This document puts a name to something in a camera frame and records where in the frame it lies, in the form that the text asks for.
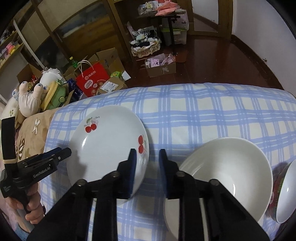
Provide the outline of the left hand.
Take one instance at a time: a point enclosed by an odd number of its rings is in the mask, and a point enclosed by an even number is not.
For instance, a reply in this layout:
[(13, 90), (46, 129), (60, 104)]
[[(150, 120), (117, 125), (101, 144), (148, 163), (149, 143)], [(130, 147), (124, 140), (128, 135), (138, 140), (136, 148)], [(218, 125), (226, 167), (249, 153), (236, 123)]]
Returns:
[[(33, 225), (37, 225), (44, 217), (43, 206), (41, 205), (41, 196), (38, 192), (39, 184), (32, 185), (27, 191), (29, 203), (26, 207), (30, 213), (26, 214), (25, 219)], [(16, 199), (8, 197), (6, 202), (12, 209), (23, 209), (23, 205)]]

